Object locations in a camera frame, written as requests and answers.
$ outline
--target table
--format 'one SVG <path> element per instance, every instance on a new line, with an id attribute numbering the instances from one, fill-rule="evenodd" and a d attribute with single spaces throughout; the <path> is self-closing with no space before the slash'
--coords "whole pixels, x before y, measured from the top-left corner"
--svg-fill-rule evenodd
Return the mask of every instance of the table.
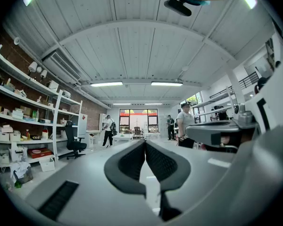
<path id="1" fill-rule="evenodd" d="M 123 140 L 123 141 L 130 141 L 130 140 L 132 140 L 133 139 L 133 136 L 134 136 L 134 134 L 123 134 L 124 135 L 124 137 L 121 137 L 121 134 L 117 134 L 117 135 L 115 135 L 115 136 L 113 136 L 112 137 L 112 145 L 115 145 L 115 142 L 116 141 L 121 141 L 121 140 Z"/>

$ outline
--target railing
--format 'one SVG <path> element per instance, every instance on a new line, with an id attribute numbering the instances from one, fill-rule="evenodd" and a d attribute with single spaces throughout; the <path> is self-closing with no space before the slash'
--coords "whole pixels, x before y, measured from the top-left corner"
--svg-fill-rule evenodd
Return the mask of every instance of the railing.
<path id="1" fill-rule="evenodd" d="M 254 72 L 254 73 L 250 74 L 249 76 L 245 77 L 243 80 L 240 80 L 239 85 L 240 85 L 241 89 L 245 89 L 248 86 L 251 86 L 251 85 L 257 83 L 258 80 L 259 80 L 259 77 L 258 77 L 257 73 Z M 234 93 L 233 86 L 230 86 L 228 89 L 230 90 L 230 93 Z M 221 95 L 225 92 L 227 92 L 226 89 L 221 90 L 220 92 L 210 96 L 210 98 L 213 99 L 213 98 L 215 98 L 215 97 L 217 97 L 217 96 L 219 96 L 219 95 Z"/>

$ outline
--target concrete floor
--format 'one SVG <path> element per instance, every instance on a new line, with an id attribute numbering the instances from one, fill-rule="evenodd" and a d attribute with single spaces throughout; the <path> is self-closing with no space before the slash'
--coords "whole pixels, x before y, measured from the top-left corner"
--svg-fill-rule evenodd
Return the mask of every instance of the concrete floor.
<path id="1" fill-rule="evenodd" d="M 159 138 L 157 141 L 171 143 L 174 146 L 177 145 L 177 141 L 168 141 L 167 138 Z M 105 148 L 97 147 L 96 150 L 86 149 L 82 153 L 96 153 L 99 150 L 105 150 Z M 20 198 L 23 200 L 44 180 L 49 178 L 50 176 L 54 175 L 57 171 L 59 171 L 64 166 L 68 165 L 69 163 L 73 162 L 74 159 L 70 158 L 69 160 L 66 159 L 67 155 L 63 155 L 60 157 L 59 161 L 55 163 L 55 170 L 43 172 L 41 166 L 38 162 L 32 163 L 32 174 L 33 180 L 25 183 L 22 185 L 21 188 L 14 188 L 13 192 L 16 193 Z M 0 182 L 4 186 L 7 182 L 10 182 L 10 170 L 6 169 L 4 173 L 0 172 Z M 159 195 L 159 188 L 160 184 L 157 181 L 156 177 L 152 173 L 148 164 L 143 164 L 141 168 L 141 175 L 140 175 L 140 182 L 143 183 L 147 188 L 147 204 L 152 208 L 153 212 L 159 213 L 159 205 L 160 205 L 160 195 Z"/>

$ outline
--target shelving unit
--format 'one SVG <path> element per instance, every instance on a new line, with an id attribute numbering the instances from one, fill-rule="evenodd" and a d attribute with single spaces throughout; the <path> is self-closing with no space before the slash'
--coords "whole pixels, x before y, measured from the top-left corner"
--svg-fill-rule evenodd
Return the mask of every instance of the shelving unit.
<path id="1" fill-rule="evenodd" d="M 210 112 L 205 112 L 205 113 L 199 113 L 195 116 L 202 116 L 202 115 L 208 115 L 208 114 L 213 114 L 213 113 L 217 113 L 217 112 L 220 112 L 220 111 L 226 111 L 227 109 L 230 109 L 232 106 L 229 105 L 229 106 L 226 106 L 224 108 L 221 108 L 221 109 L 218 109 L 218 110 L 213 110 L 213 111 L 210 111 Z"/>
<path id="2" fill-rule="evenodd" d="M 228 97 L 228 93 L 227 91 L 224 92 L 223 94 L 217 96 L 217 97 L 214 97 L 213 99 L 210 99 L 209 101 L 206 101 L 206 102 L 202 102 L 200 104 L 197 104 L 197 105 L 193 105 L 191 106 L 191 108 L 198 108 L 198 107 L 203 107 L 203 106 L 206 106 L 206 105 L 209 105 L 211 103 L 214 103 L 214 102 L 217 102 L 219 100 L 222 100 L 224 98 L 227 98 Z"/>
<path id="3" fill-rule="evenodd" d="M 107 119 L 106 119 L 107 115 L 106 114 L 100 114 L 100 120 L 99 120 L 99 129 L 101 130 L 106 124 L 107 124 Z M 101 141 L 104 141 L 104 136 L 105 133 L 101 133 L 100 137 L 99 137 L 99 143 Z"/>
<path id="4" fill-rule="evenodd" d="M 22 122 L 22 123 L 27 123 L 27 124 L 33 124 L 33 125 L 39 125 L 39 126 L 54 126 L 54 123 L 41 123 L 41 122 L 37 122 L 37 121 L 26 121 L 26 120 L 20 120 L 20 119 L 16 119 L 13 118 L 10 115 L 4 115 L 2 113 L 0 113 L 0 117 L 7 119 L 7 120 L 11 120 L 11 121 L 18 121 L 18 122 Z M 57 127 L 64 127 L 64 125 L 61 124 L 56 124 Z"/>
<path id="5" fill-rule="evenodd" d="M 48 156 L 43 156 L 43 157 L 39 157 L 39 158 L 28 157 L 26 162 L 27 163 L 39 162 L 40 158 L 54 158 L 54 155 L 48 155 Z M 0 168 L 10 167 L 12 164 L 15 164 L 15 162 L 11 162 L 10 164 L 2 164 L 2 163 L 0 163 Z"/>
<path id="6" fill-rule="evenodd" d="M 3 70 L 5 73 L 7 73 L 8 75 L 10 75 L 11 77 L 15 78 L 16 80 L 20 81 L 21 83 L 33 88 L 36 91 L 39 91 L 42 94 L 45 94 L 46 96 L 50 97 L 50 101 L 52 99 L 56 100 L 56 105 L 55 107 L 50 107 L 47 105 L 43 105 L 40 104 L 36 101 L 33 101 L 31 99 L 28 99 L 26 97 L 23 97 L 21 95 L 18 95 L 6 88 L 4 88 L 3 86 L 0 85 L 0 93 L 11 97 L 13 99 L 22 101 L 26 104 L 29 105 L 33 105 L 36 106 L 38 108 L 42 108 L 42 109 L 46 109 L 46 117 L 48 118 L 48 112 L 52 111 L 53 112 L 53 123 L 40 123 L 37 121 L 26 121 L 26 120 L 20 120 L 20 119 L 15 119 L 10 115 L 4 115 L 0 113 L 0 117 L 7 119 L 7 120 L 11 120 L 11 121 L 18 121 L 18 122 L 22 122 L 22 123 L 27 123 L 27 124 L 34 124 L 34 125 L 38 125 L 38 126 L 51 126 L 52 127 L 52 140 L 31 140 L 31 141 L 23 141 L 23 142 L 17 142 L 17 144 L 42 144 L 42 143 L 52 143 L 53 144 L 53 155 L 48 156 L 48 157 L 52 157 L 55 158 L 55 160 L 58 160 L 58 156 L 62 155 L 60 153 L 58 153 L 57 151 L 57 142 L 61 142 L 61 141 L 67 141 L 66 138 L 56 138 L 57 137 L 57 127 L 64 127 L 64 125 L 61 124 L 57 124 L 57 119 L 58 119 L 58 113 L 61 114 L 66 114 L 66 115 L 71 115 L 71 116 L 78 116 L 81 113 L 81 108 L 82 108 L 82 101 L 81 102 L 77 102 L 74 101 L 70 98 L 67 98 L 65 96 L 62 95 L 63 91 L 60 90 L 59 93 L 56 91 L 53 91 L 51 89 L 49 89 L 48 87 L 42 85 L 41 83 L 39 83 L 38 81 L 36 81 L 35 79 L 31 78 L 30 76 L 28 76 L 27 74 L 25 74 L 23 71 L 19 70 L 17 67 L 15 67 L 12 63 L 10 63 L 6 58 L 4 58 L 3 55 L 0 54 L 0 69 Z M 74 113 L 74 112 L 69 112 L 69 111 L 63 111 L 59 109 L 59 105 L 60 103 L 66 103 L 69 105 L 79 105 L 80 109 L 79 109 L 79 113 Z M 1 142 L 0 144 L 11 144 L 11 142 Z M 28 163 L 32 163 L 32 162 L 37 162 L 39 161 L 38 159 L 28 159 L 27 162 Z M 0 165 L 0 167 L 6 167 L 6 164 L 2 164 Z"/>
<path id="7" fill-rule="evenodd" d="M 57 138 L 56 140 L 57 142 L 61 142 L 61 141 L 67 141 L 67 138 Z M 28 140 L 28 141 L 18 141 L 17 144 L 19 145 L 25 145 L 25 144 L 43 144 L 43 143 L 52 143 L 53 140 Z M 2 144 L 11 144 L 11 141 L 0 141 L 0 143 Z"/>

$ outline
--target office chair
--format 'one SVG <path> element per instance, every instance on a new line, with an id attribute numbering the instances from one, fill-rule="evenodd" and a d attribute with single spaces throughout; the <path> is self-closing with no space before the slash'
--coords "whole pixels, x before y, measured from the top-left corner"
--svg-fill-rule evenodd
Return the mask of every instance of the office chair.
<path id="1" fill-rule="evenodd" d="M 79 152 L 86 149 L 87 144 L 81 143 L 81 140 L 83 139 L 83 137 L 78 137 L 80 141 L 75 141 L 74 131 L 72 128 L 71 121 L 67 121 L 66 126 L 65 126 L 65 132 L 67 136 L 67 149 L 74 151 L 73 155 L 70 155 L 67 157 L 67 160 L 69 160 L 70 157 L 77 158 L 77 157 L 85 155 L 85 154 L 79 154 Z"/>
<path id="2" fill-rule="evenodd" d="M 142 137 L 142 131 L 140 127 L 134 127 L 134 135 L 135 137 Z"/>

